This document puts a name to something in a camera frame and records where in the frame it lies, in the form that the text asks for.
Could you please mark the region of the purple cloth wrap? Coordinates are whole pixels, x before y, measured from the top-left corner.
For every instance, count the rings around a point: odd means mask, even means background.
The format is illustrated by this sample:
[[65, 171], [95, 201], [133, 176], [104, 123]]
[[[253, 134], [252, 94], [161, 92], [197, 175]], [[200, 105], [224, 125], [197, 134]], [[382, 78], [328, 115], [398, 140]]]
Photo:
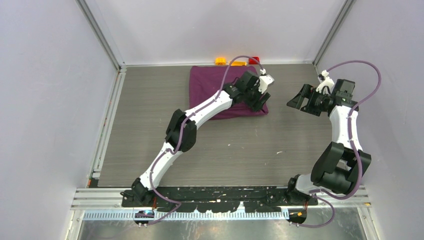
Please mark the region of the purple cloth wrap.
[[[192, 109], [214, 95], [221, 86], [226, 66], [193, 66], [189, 73], [189, 108]], [[225, 120], [238, 117], [266, 116], [269, 109], [266, 104], [259, 111], [252, 111], [245, 103], [238, 103], [224, 110], [212, 120]]]

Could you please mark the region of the orange yellow toy block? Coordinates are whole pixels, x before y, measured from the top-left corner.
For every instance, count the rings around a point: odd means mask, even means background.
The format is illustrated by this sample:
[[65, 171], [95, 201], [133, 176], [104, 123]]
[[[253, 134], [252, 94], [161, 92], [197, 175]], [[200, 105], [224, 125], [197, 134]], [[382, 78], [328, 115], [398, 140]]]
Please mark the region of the orange yellow toy block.
[[248, 63], [246, 61], [233, 61], [229, 64], [230, 66], [247, 66]]

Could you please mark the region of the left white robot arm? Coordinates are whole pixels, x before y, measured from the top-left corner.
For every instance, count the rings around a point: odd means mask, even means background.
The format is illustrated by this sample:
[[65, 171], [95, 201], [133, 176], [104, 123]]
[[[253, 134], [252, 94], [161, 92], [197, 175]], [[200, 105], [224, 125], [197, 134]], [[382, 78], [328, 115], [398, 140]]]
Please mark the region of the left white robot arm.
[[198, 129], [212, 117], [239, 103], [245, 103], [254, 112], [262, 110], [271, 96], [267, 90], [274, 82], [263, 68], [260, 74], [247, 70], [235, 83], [221, 82], [216, 93], [195, 107], [185, 111], [177, 109], [169, 121], [158, 155], [135, 179], [130, 190], [121, 193], [123, 200], [148, 207], [157, 197], [179, 207], [180, 201], [165, 197], [157, 187], [173, 162], [195, 145]]

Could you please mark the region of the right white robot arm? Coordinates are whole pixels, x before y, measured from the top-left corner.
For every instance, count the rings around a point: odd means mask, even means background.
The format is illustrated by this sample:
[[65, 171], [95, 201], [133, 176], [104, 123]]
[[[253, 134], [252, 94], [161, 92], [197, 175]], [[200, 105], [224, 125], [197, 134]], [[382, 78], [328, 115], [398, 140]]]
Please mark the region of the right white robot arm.
[[331, 93], [327, 87], [317, 90], [304, 84], [287, 106], [320, 116], [327, 113], [331, 122], [332, 140], [314, 164], [310, 174], [290, 178], [285, 198], [291, 205], [307, 202], [313, 193], [324, 192], [336, 199], [345, 199], [357, 190], [372, 157], [363, 151], [357, 134], [359, 107], [352, 99], [355, 83], [338, 79]]

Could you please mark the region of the red block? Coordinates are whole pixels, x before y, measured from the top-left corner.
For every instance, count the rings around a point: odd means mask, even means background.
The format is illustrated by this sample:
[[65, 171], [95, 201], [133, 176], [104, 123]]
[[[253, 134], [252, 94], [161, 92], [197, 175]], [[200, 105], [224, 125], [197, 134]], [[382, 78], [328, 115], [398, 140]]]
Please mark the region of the red block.
[[248, 59], [249, 65], [259, 65], [260, 64], [260, 58], [258, 56], [252, 56]]

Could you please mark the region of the small orange block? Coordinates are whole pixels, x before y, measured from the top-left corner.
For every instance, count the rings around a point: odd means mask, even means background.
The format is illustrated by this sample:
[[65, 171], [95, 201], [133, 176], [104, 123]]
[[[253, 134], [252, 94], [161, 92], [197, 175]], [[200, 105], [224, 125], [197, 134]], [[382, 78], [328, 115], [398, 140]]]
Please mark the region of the small orange block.
[[214, 60], [214, 64], [217, 66], [224, 66], [227, 64], [227, 60], [225, 57], [217, 57]]

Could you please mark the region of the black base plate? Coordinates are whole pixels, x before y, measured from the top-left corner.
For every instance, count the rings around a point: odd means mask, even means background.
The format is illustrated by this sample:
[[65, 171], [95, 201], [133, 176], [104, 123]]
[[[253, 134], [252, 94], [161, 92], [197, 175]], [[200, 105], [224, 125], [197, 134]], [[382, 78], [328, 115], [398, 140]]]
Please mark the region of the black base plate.
[[163, 213], [233, 213], [238, 207], [247, 213], [275, 213], [283, 207], [318, 204], [316, 199], [285, 186], [158, 187], [156, 191], [127, 189], [120, 194], [123, 207], [154, 208]]

